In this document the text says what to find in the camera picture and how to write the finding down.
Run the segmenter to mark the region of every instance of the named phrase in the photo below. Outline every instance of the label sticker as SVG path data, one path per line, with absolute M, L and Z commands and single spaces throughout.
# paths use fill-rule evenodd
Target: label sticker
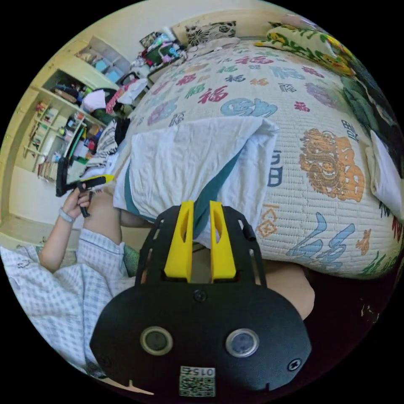
M 181 366 L 180 396 L 215 397 L 215 368 Z

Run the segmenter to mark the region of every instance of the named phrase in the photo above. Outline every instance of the quilted bedspread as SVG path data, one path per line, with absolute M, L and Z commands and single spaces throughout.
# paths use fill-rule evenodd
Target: quilted bedspread
M 128 134 L 204 117 L 269 118 L 280 132 L 255 229 L 263 257 L 375 278 L 397 261 L 404 234 L 370 191 L 369 137 L 342 88 L 340 77 L 319 65 L 242 41 L 162 75 Z

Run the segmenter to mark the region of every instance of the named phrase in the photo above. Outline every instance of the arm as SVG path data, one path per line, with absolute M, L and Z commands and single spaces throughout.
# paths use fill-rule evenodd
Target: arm
M 48 271 L 54 273 L 60 268 L 66 253 L 74 220 L 81 214 L 80 206 L 88 207 L 89 204 L 88 192 L 80 193 L 78 189 L 75 189 L 67 197 L 62 209 L 70 216 L 72 221 L 68 222 L 59 216 L 50 232 L 48 240 L 39 253 L 39 262 Z
M 73 222 L 66 222 L 59 216 L 43 249 L 39 252 L 39 262 L 52 273 L 60 268 L 72 228 Z

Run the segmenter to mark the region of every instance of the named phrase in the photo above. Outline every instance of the bracelet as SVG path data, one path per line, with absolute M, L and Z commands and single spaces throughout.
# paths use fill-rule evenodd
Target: bracelet
M 73 223 L 74 218 L 69 216 L 62 208 L 59 209 L 59 216 L 66 222 Z

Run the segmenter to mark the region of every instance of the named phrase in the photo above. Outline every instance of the hand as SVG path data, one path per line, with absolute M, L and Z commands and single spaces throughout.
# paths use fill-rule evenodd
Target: hand
M 90 192 L 84 191 L 80 192 L 76 188 L 66 199 L 62 209 L 73 219 L 78 218 L 81 215 L 81 207 L 88 207 L 90 205 Z

